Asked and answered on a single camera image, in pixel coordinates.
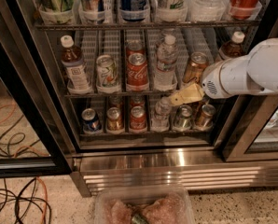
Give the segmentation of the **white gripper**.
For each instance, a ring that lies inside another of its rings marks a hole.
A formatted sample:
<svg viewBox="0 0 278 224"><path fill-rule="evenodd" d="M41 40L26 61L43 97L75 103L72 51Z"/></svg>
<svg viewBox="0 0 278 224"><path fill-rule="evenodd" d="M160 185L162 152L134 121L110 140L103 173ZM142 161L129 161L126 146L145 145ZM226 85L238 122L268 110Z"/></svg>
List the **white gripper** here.
<svg viewBox="0 0 278 224"><path fill-rule="evenodd" d="M224 65L223 61L209 65L202 73L201 84L190 83L179 91L169 96L173 106L199 102L204 94L212 99L229 98L221 84L220 72Z"/></svg>

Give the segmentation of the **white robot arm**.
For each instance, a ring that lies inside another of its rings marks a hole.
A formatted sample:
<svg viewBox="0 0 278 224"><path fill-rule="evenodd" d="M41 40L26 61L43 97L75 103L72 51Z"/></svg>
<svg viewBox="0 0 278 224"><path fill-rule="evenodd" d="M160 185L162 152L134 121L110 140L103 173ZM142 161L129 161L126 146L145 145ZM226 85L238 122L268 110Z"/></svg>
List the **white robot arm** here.
<svg viewBox="0 0 278 224"><path fill-rule="evenodd" d="M244 56L220 61L194 82L169 96L173 106L200 101L204 95L226 99L235 95L278 94L278 38L258 43Z"/></svg>

